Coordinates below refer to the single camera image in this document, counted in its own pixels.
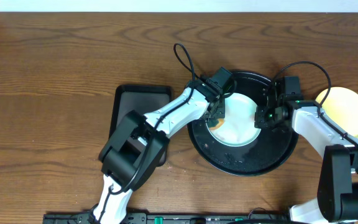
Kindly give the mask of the green orange sponge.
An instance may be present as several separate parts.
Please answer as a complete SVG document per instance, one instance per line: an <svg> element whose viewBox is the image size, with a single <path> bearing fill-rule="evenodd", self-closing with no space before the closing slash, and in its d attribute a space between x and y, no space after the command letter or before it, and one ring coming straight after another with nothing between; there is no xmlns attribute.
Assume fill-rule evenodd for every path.
<svg viewBox="0 0 358 224"><path fill-rule="evenodd" d="M223 124L224 124L224 118L209 119L207 122L207 127L210 130L215 130L220 128Z"/></svg>

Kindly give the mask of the light blue plate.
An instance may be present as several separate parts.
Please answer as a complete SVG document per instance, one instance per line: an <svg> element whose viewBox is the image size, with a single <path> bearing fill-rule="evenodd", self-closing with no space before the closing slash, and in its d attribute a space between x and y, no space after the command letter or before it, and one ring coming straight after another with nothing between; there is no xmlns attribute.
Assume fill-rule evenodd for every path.
<svg viewBox="0 0 358 224"><path fill-rule="evenodd" d="M257 104L248 96L233 93L225 99L224 124L208 131L220 143L230 147L245 146L255 140L260 129L254 127Z"/></svg>

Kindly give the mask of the yellow plate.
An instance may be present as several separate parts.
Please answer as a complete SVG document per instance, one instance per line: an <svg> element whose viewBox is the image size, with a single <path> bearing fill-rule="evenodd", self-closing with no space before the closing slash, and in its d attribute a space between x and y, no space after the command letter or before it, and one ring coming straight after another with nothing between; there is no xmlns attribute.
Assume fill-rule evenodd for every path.
<svg viewBox="0 0 358 224"><path fill-rule="evenodd" d="M326 114L348 134L358 138L358 94L348 88L332 87L322 104Z"/></svg>

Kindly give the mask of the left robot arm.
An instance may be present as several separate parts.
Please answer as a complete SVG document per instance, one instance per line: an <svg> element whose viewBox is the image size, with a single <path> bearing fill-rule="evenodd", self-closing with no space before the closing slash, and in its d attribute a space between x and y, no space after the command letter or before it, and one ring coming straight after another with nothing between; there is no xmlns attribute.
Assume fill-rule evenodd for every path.
<svg viewBox="0 0 358 224"><path fill-rule="evenodd" d="M189 82L183 93L164 107L146 114L132 110L113 132L98 159L104 187L93 210L95 223L120 223L134 191L150 178L170 137L188 123L214 115L227 88L216 82Z"/></svg>

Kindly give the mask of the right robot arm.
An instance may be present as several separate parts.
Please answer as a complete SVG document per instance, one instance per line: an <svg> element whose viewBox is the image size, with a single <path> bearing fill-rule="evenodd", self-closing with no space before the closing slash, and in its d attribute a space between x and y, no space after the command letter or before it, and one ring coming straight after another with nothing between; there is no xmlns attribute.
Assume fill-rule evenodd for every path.
<svg viewBox="0 0 358 224"><path fill-rule="evenodd" d="M336 124L320 102L295 93L265 92L265 106L257 107L255 127L287 128L303 136L323 158L317 198L290 208L300 223L358 221L358 139Z"/></svg>

